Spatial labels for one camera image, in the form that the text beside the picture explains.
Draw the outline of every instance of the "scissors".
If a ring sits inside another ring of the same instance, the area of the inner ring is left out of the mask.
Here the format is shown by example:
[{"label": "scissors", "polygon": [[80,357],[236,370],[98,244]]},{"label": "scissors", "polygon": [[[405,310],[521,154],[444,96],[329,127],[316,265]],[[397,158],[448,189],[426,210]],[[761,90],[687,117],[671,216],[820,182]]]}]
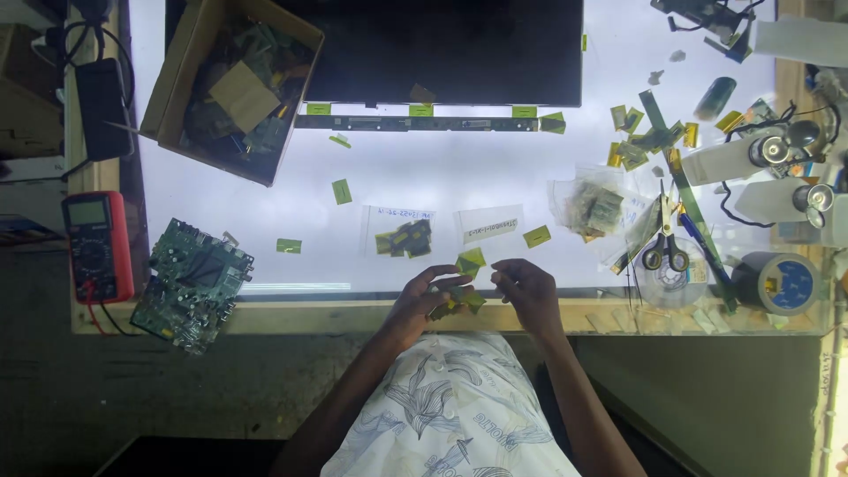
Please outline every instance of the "scissors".
[{"label": "scissors", "polygon": [[660,265],[662,265],[662,256],[668,255],[668,266],[675,272],[685,272],[689,268],[689,255],[680,250],[674,243],[671,199],[666,195],[666,187],[662,181],[660,181],[660,190],[662,228],[656,235],[656,245],[642,254],[642,265],[647,270],[659,270]]}]

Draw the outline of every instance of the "red multimeter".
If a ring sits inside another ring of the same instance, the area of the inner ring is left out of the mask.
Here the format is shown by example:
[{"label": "red multimeter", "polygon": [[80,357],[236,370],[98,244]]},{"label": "red multimeter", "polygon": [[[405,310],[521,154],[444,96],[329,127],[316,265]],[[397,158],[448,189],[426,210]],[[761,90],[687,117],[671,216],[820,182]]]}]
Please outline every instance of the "red multimeter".
[{"label": "red multimeter", "polygon": [[71,195],[62,201],[62,214],[70,239],[76,301],[129,300],[135,290],[124,196],[114,190]]}]

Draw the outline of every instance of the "black scissor handle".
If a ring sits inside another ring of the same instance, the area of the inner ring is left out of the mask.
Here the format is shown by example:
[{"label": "black scissor handle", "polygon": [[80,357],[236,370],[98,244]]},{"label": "black scissor handle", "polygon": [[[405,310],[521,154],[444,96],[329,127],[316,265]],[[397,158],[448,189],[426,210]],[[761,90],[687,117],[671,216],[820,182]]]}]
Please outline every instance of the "black scissor handle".
[{"label": "black scissor handle", "polygon": [[662,265],[662,254],[666,248],[666,236],[662,232],[656,235],[656,245],[642,254],[642,265],[645,270],[659,270]]},{"label": "black scissor handle", "polygon": [[689,254],[680,250],[674,243],[674,235],[668,237],[668,266],[675,272],[682,273],[689,268]]}]

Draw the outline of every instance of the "tape roll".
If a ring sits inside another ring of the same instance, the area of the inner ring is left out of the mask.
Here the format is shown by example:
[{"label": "tape roll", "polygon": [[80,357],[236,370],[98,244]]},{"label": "tape roll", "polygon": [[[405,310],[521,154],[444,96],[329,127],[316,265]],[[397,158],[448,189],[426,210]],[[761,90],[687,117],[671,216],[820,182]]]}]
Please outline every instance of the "tape roll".
[{"label": "tape roll", "polygon": [[642,299],[653,306],[676,310],[695,303],[707,291],[710,281],[710,267],[704,253],[695,243],[675,235],[677,247],[689,254],[689,268],[685,272],[675,272],[668,266],[668,255],[662,256],[662,264],[656,270],[646,270],[642,264],[642,254],[650,250],[656,240],[642,249],[634,262],[636,279]]},{"label": "tape roll", "polygon": [[731,279],[740,303],[784,317],[807,311],[822,286],[818,270],[807,258],[775,252],[744,256]]}]

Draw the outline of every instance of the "white shirt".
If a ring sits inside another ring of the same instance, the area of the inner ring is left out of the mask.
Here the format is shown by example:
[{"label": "white shirt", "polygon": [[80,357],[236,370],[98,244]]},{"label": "white shirt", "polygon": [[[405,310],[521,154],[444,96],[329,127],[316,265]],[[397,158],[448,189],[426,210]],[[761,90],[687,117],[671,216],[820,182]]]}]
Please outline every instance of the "white shirt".
[{"label": "white shirt", "polygon": [[579,477],[500,334],[425,334],[395,360],[322,476]]}]

